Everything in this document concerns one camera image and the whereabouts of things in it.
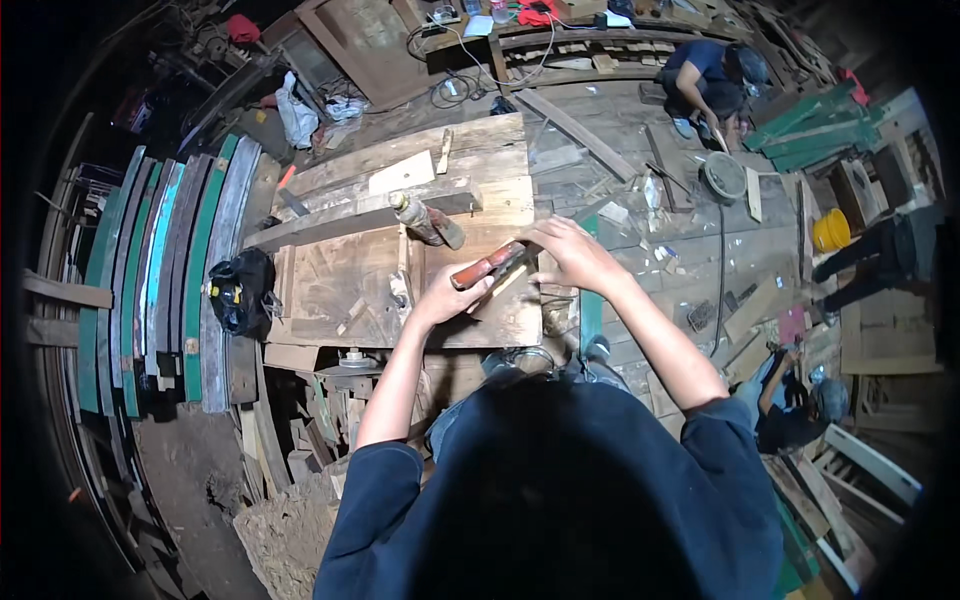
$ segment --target plastic bottle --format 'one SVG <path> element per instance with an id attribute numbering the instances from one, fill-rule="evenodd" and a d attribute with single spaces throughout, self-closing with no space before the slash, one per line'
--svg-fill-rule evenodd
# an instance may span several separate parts
<path id="1" fill-rule="evenodd" d="M 480 14 L 482 11 L 480 0 L 464 0 L 464 10 L 467 11 L 467 14 L 470 16 Z"/>
<path id="2" fill-rule="evenodd" d="M 510 22 L 510 12 L 507 11 L 507 0 L 491 0 L 490 16 L 494 23 L 503 25 Z"/>

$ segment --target red cloth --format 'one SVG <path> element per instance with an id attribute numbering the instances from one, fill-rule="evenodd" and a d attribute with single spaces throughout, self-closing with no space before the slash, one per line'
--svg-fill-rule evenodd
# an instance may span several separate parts
<path id="1" fill-rule="evenodd" d="M 233 43 L 249 43 L 260 39 L 260 30 L 242 14 L 235 14 L 227 19 L 227 34 Z"/>
<path id="2" fill-rule="evenodd" d="M 856 78 L 856 75 L 853 74 L 853 71 L 850 69 L 837 69 L 837 72 L 840 74 L 840 81 L 844 82 L 848 79 L 852 79 L 856 84 L 856 89 L 850 93 L 853 101 L 859 104 L 862 107 L 866 107 L 867 103 L 870 102 L 870 96 L 867 95 L 867 90 L 863 88 L 863 85 L 860 84 L 860 81 Z"/>
<path id="3" fill-rule="evenodd" d="M 525 7 L 529 7 L 531 4 L 537 0 L 517 0 L 520 4 Z M 540 0 L 543 4 L 547 5 L 550 8 L 550 12 L 557 14 L 557 9 L 553 8 L 553 0 Z M 550 17 L 546 14 L 534 11 L 533 9 L 523 9 L 520 11 L 520 15 L 516 18 L 516 22 L 520 25 L 549 25 Z"/>

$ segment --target navy t-shirt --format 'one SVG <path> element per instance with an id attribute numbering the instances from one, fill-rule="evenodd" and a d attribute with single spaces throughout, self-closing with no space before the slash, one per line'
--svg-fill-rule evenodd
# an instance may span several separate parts
<path id="1" fill-rule="evenodd" d="M 314 598 L 763 598 L 782 536 L 745 405 L 688 416 L 678 444 L 602 383 L 481 388 L 423 461 L 350 460 Z"/>
<path id="2" fill-rule="evenodd" d="M 680 45 L 670 58 L 666 60 L 664 69 L 679 69 L 688 60 L 700 71 L 700 75 L 709 82 L 725 82 L 727 75 L 723 72 L 723 58 L 726 47 L 715 41 L 698 39 Z"/>

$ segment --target wooden floor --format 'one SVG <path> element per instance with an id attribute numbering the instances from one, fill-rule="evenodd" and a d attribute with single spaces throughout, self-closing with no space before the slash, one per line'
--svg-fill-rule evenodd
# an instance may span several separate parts
<path id="1" fill-rule="evenodd" d="M 695 334 L 687 322 L 688 313 L 698 303 L 709 300 L 716 306 L 718 301 L 719 208 L 702 192 L 698 192 L 697 188 L 697 171 L 700 166 L 697 157 L 706 158 L 709 151 L 699 139 L 682 139 L 661 107 L 643 105 L 639 101 L 637 82 L 558 85 L 540 88 L 538 93 L 598 135 L 640 173 L 645 170 L 644 161 L 653 160 L 645 127 L 661 128 L 664 134 L 675 141 L 678 151 L 690 157 L 683 161 L 684 172 L 674 175 L 694 186 L 696 209 L 693 212 L 667 213 L 667 218 L 658 219 L 657 230 L 651 232 L 647 226 L 648 208 L 642 190 L 625 189 L 622 183 L 612 180 L 613 183 L 606 186 L 611 199 L 629 208 L 638 217 L 649 250 L 639 245 L 640 236 L 635 228 L 622 228 L 604 218 L 600 219 L 598 239 L 634 274 L 657 306 L 667 315 L 671 315 L 674 323 L 683 329 L 704 353 L 709 354 L 713 347 L 715 319 L 699 334 Z M 495 94 L 491 93 L 479 101 L 466 101 L 459 107 L 448 110 L 434 108 L 428 98 L 422 97 L 405 108 L 388 114 L 365 115 L 360 131 L 345 141 L 336 154 L 352 152 L 402 134 L 485 116 L 489 114 L 494 97 Z M 514 105 L 523 114 L 527 143 L 532 145 L 541 129 L 542 120 L 519 101 L 514 101 Z M 530 148 L 531 165 L 536 160 L 537 153 L 570 143 L 569 138 L 561 132 L 548 127 L 537 140 L 536 146 Z M 741 164 L 750 166 L 761 174 L 773 172 L 772 165 L 763 156 L 745 152 L 734 152 L 734 156 Z M 576 212 L 578 207 L 590 202 L 590 199 L 584 198 L 584 190 L 590 189 L 608 174 L 602 165 L 588 156 L 576 166 L 535 175 L 534 198 L 538 214 L 542 216 L 556 212 L 570 215 Z M 779 276 L 783 284 L 782 294 L 767 315 L 774 317 L 779 310 L 803 299 L 797 285 L 797 213 L 779 175 L 761 175 L 760 190 L 762 223 L 750 218 L 746 202 L 725 209 L 726 289 L 739 296 L 751 284 L 759 284 L 769 275 Z M 680 272 L 670 274 L 664 270 L 667 261 L 658 261 L 654 256 L 654 250 L 659 246 L 668 247 L 680 257 Z M 603 332 L 612 343 L 611 365 L 624 376 L 634 394 L 645 404 L 652 406 L 656 399 L 651 396 L 648 379 L 652 379 L 656 386 L 656 378 L 649 374 L 650 367 L 642 351 L 607 304 L 604 305 Z M 576 331 L 567 332 L 567 349 L 570 349 L 570 342 L 575 344 L 576 336 Z M 564 346 L 556 342 L 557 340 L 545 339 L 544 345 L 548 349 Z M 738 350 L 739 348 L 727 348 L 726 340 L 722 340 L 714 364 L 718 367 L 724 366 L 727 357 L 733 356 L 732 352 Z M 462 394 L 463 390 L 458 389 L 458 392 Z M 448 401 L 457 399 L 459 398 L 451 397 Z M 677 414 L 675 408 L 667 410 L 666 413 L 662 422 L 679 435 L 683 417 Z"/>

